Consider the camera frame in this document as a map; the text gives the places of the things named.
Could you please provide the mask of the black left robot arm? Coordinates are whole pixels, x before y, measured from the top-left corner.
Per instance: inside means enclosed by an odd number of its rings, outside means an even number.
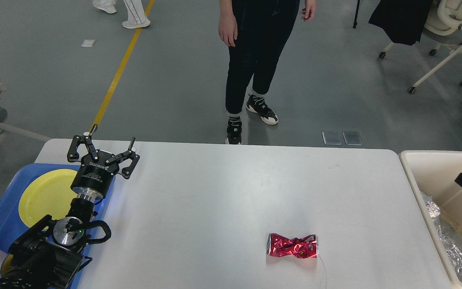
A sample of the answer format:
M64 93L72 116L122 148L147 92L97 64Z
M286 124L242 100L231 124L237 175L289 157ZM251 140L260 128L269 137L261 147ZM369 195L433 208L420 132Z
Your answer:
M114 154L97 149L93 125L75 135L67 153L70 163L80 163L70 182L70 208L61 216L46 213L19 236L7 252L0 250L0 289L66 289L92 258L88 245L111 238L111 229L97 219L95 207L105 199L116 175L129 179L140 156L132 138L126 151Z

